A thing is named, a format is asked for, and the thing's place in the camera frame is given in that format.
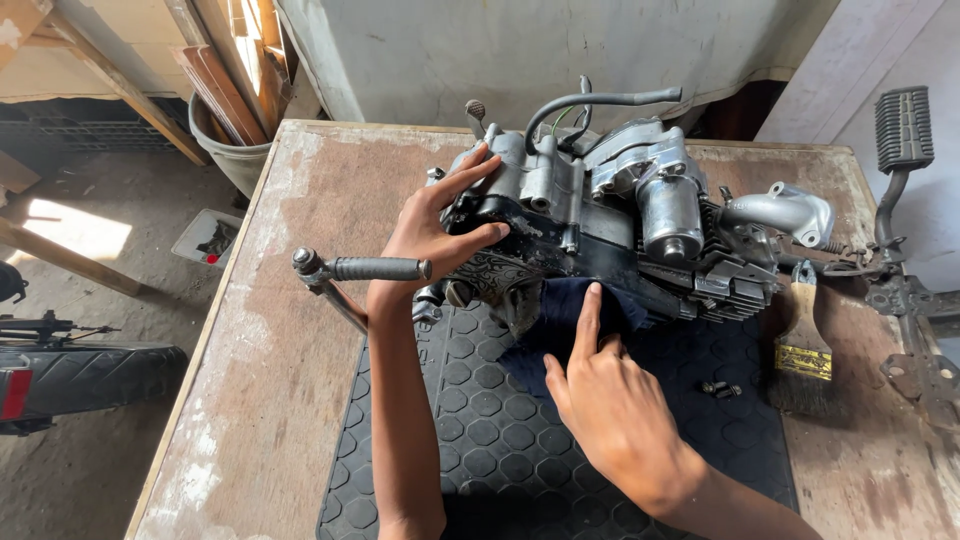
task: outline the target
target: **gray bucket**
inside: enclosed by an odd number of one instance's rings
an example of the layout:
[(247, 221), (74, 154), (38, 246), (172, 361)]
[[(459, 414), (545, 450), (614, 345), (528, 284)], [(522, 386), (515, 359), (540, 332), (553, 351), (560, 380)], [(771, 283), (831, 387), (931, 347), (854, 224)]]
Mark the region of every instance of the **gray bucket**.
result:
[(257, 146), (231, 146), (218, 142), (212, 136), (213, 129), (210, 122), (213, 121), (210, 116), (210, 109), (194, 93), (190, 97), (190, 133), (197, 138), (204, 149), (210, 153), (213, 161), (217, 163), (220, 170), (224, 171), (227, 178), (237, 186), (248, 198), (253, 198), (253, 191), (256, 189), (256, 183), (260, 180), (260, 173), (263, 172), (263, 165), (267, 163), (267, 155), (270, 154), (270, 146), (273, 143), (260, 144)]

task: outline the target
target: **wooden table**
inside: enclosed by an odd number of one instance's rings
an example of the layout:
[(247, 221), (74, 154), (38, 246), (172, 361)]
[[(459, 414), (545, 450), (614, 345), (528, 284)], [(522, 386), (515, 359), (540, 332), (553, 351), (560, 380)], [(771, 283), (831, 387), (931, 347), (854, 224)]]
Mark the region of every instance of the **wooden table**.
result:
[[(472, 142), (466, 130), (283, 124), (128, 538), (314, 538), (362, 337), (303, 290), (290, 253), (378, 255), (426, 168)], [(720, 185), (738, 195), (783, 180), (834, 203), (834, 238), (873, 237), (874, 199), (849, 148), (688, 142), (713, 200)], [(362, 305), (365, 287), (345, 289)], [(900, 351), (896, 326), (838, 289), (818, 301), (852, 410), (844, 426), (783, 418), (802, 515), (826, 538), (957, 538), (960, 447), (877, 370)]]

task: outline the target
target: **concrete floor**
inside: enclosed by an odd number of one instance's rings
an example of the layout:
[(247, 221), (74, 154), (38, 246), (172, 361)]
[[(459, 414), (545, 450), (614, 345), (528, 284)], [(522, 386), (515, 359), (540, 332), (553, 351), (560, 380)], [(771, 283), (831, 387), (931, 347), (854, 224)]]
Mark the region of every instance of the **concrete floor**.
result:
[[(156, 292), (129, 298), (28, 258), (15, 264), (30, 282), (27, 299), (0, 312), (34, 318), (53, 308), (82, 326), (123, 329), (100, 338), (172, 343), (192, 354), (222, 271), (170, 248), (201, 209), (242, 216), (230, 207), (235, 193), (218, 168), (180, 154), (70, 157), (56, 177), (9, 194), (0, 215), (23, 223), (32, 201), (44, 200), (130, 225), (116, 259), (101, 262)], [(0, 257), (12, 255), (0, 246)], [(61, 416), (47, 431), (0, 437), (0, 538), (122, 538), (175, 398)]]

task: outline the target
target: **engine bolt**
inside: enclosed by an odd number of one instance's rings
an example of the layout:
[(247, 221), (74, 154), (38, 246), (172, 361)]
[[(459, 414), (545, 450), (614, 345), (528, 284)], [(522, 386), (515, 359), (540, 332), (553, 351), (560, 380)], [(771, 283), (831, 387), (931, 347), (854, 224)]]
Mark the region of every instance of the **engine bolt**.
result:
[(704, 381), (700, 383), (700, 389), (705, 394), (715, 394), (717, 390), (720, 390), (721, 388), (726, 388), (726, 387), (727, 387), (727, 384), (722, 380), (719, 380), (717, 382)]
[(713, 397), (714, 397), (714, 398), (717, 398), (717, 399), (726, 398), (726, 397), (728, 397), (728, 396), (737, 397), (737, 396), (739, 396), (739, 395), (742, 394), (742, 393), (743, 393), (743, 390), (740, 389), (740, 385), (739, 385), (739, 384), (732, 384), (732, 385), (728, 386), (727, 388), (724, 388), (723, 390), (720, 390), (720, 391), (717, 392), (716, 394), (713, 394)]

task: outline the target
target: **motorcycle engine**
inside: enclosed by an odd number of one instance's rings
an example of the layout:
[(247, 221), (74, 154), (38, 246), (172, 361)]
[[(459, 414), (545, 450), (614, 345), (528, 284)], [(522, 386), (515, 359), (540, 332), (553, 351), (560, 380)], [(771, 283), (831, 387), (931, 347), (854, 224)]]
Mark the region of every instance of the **motorcycle engine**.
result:
[[(511, 233), (419, 291), (421, 313), (444, 298), (456, 307), (476, 299), (520, 336), (540, 313), (544, 279), (589, 277), (632, 295), (649, 311), (651, 326), (678, 318), (742, 320), (769, 306), (779, 287), (780, 250), (768, 227), (809, 248), (828, 246), (832, 206), (791, 184), (738, 198), (721, 187), (724, 202), (713, 203), (678, 127), (665, 129), (654, 117), (603, 136), (587, 129), (593, 105), (680, 101), (679, 88), (591, 93), (583, 78), (581, 90), (544, 106), (526, 136), (495, 123), (483, 129), (483, 106), (468, 104), (478, 142), (502, 163), (458, 197), (442, 222), (453, 234), (489, 222), (506, 222)], [(579, 128), (540, 123), (581, 105)], [(431, 176), (435, 182), (441, 174)]]

